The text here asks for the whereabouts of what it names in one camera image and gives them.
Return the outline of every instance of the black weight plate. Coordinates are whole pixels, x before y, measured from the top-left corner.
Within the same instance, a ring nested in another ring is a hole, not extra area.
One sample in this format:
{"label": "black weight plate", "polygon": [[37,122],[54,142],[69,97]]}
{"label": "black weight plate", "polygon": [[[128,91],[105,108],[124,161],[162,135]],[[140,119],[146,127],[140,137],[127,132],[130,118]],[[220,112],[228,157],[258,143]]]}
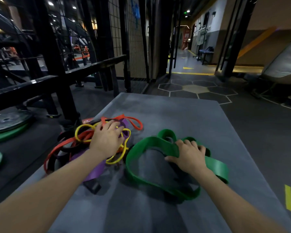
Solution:
{"label": "black weight plate", "polygon": [[0,114],[0,133],[24,125],[32,118],[32,112],[27,110],[19,110],[16,112]]}

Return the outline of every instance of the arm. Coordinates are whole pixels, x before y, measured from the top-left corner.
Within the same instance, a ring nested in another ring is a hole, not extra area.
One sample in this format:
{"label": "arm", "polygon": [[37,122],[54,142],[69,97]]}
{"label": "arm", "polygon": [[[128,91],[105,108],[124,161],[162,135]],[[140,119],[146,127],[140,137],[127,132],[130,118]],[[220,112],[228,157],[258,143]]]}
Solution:
{"label": "arm", "polygon": [[47,232],[85,177],[123,142],[124,127],[110,121],[102,130],[97,125],[90,149],[64,167],[0,204],[0,232]]}
{"label": "arm", "polygon": [[188,140],[179,140],[176,144],[180,151],[179,158],[167,156],[165,159],[177,164],[199,182],[232,232],[287,232],[236,194],[206,167],[205,147],[198,147],[195,141]]}

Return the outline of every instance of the ceiling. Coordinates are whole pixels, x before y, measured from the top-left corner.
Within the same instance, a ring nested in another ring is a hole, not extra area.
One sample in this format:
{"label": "ceiling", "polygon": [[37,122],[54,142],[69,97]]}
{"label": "ceiling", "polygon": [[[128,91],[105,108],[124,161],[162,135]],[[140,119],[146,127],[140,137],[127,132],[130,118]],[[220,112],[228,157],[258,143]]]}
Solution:
{"label": "ceiling", "polygon": [[190,10],[186,15],[184,15],[183,20],[193,20],[194,17],[202,10],[202,8],[209,2],[210,0],[183,0],[183,12]]}

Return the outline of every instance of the red resistance band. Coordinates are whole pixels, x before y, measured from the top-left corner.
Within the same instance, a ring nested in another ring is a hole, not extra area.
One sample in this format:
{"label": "red resistance band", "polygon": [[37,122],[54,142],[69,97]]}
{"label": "red resistance band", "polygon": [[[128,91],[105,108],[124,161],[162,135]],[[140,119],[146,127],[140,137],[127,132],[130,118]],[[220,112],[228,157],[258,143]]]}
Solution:
{"label": "red resistance band", "polygon": [[[120,115],[120,116],[117,116],[117,117],[115,117],[115,118],[113,118],[113,119],[117,119],[117,120],[120,120],[120,119],[127,119],[127,120],[129,120],[130,121],[130,123],[132,124],[132,126],[136,129],[136,130],[138,130],[138,131],[140,131],[140,130],[142,130],[143,129],[143,124],[140,122],[140,120],[138,120],[138,119],[136,119],[136,118],[134,118],[134,117],[127,117],[127,116],[125,116],[124,114],[122,114],[122,115]],[[133,122],[132,122],[132,120],[135,120],[139,125],[140,125],[140,127],[137,127]],[[102,126],[104,126],[105,124],[106,124],[106,118],[105,117],[101,117],[101,121],[102,121]],[[82,132],[81,134],[79,134],[78,135],[78,137],[79,137],[79,139],[80,140],[82,140],[82,141],[86,141],[86,140],[89,140],[92,136],[93,136],[93,134],[94,134],[94,130],[87,130],[87,131],[84,131],[84,132]],[[67,140],[65,140],[65,141],[63,141],[63,142],[61,142],[61,143],[59,143],[58,145],[56,145],[55,147],[54,147],[54,149],[47,155],[47,158],[45,159],[45,161],[44,161],[44,163],[43,163],[43,168],[44,168],[44,171],[47,173],[47,161],[50,159],[50,157],[52,156],[52,155],[58,155],[58,153],[59,153],[59,151],[60,151],[60,149],[64,146],[64,145],[67,145],[67,144],[69,144],[70,142],[72,142],[72,145],[71,145],[71,147],[74,147],[76,144],[77,144],[77,140],[75,139],[75,137],[71,137],[71,138],[69,138],[69,139],[67,139]]]}

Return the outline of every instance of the hand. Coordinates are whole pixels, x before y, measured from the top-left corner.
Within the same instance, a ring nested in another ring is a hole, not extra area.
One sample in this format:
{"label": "hand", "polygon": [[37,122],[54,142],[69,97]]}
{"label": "hand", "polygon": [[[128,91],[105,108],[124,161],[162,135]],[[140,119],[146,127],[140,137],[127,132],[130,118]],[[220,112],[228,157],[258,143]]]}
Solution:
{"label": "hand", "polygon": [[166,156],[165,160],[168,162],[173,162],[178,167],[193,176],[197,172],[202,172],[207,170],[205,162],[206,148],[204,146],[199,146],[195,141],[188,140],[178,140],[176,145],[179,147],[179,158],[174,156]]}
{"label": "hand", "polygon": [[124,141],[124,137],[119,138],[124,127],[116,128],[119,125],[120,122],[114,120],[106,123],[104,127],[102,127],[102,122],[97,125],[89,145],[89,150],[92,151],[93,156],[99,156],[102,161],[116,154]]}

